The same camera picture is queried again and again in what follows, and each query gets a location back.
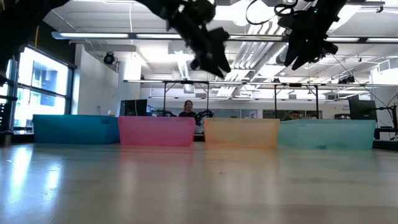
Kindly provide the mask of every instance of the pink bin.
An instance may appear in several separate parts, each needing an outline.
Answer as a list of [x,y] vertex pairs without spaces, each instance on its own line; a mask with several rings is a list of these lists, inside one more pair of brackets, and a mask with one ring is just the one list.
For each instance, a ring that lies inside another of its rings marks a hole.
[[195,135],[193,118],[120,116],[120,142],[135,146],[190,146]]

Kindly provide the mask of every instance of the plastic bin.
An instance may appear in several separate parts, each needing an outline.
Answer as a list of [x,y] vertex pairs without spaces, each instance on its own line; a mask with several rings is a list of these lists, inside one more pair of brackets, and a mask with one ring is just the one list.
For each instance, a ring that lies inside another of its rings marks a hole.
[[207,118],[207,146],[277,149],[278,119]]
[[280,124],[278,145],[296,149],[372,149],[371,120],[295,120]]
[[193,118],[120,116],[122,145],[190,146],[195,135]]
[[33,115],[34,139],[52,144],[119,142],[118,119],[94,115]]

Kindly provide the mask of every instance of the person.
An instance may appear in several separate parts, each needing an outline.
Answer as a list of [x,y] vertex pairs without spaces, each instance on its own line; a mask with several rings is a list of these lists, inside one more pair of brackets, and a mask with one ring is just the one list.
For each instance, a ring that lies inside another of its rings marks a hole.
[[290,121],[290,120],[294,120],[294,119],[300,119],[300,112],[298,111],[292,111],[290,113],[290,116],[286,119],[284,119],[285,121]]
[[192,111],[193,103],[190,100],[187,100],[184,103],[184,111],[179,114],[179,117],[183,118],[194,118],[197,114]]

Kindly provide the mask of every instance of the woman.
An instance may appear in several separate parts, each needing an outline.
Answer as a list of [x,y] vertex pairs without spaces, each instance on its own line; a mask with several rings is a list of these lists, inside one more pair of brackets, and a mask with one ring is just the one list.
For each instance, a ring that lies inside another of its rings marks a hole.
[[180,113],[179,117],[183,118],[194,118],[197,114],[192,111],[193,103],[190,100],[187,100],[184,103],[184,111]]

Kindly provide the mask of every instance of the blue bin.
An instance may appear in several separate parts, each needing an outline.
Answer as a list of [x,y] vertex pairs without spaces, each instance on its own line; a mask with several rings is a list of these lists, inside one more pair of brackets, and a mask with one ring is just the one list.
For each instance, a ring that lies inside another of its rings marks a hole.
[[92,115],[33,115],[37,143],[113,144],[119,142],[118,119]]
[[295,149],[372,149],[376,121],[293,120],[280,123],[278,146]]

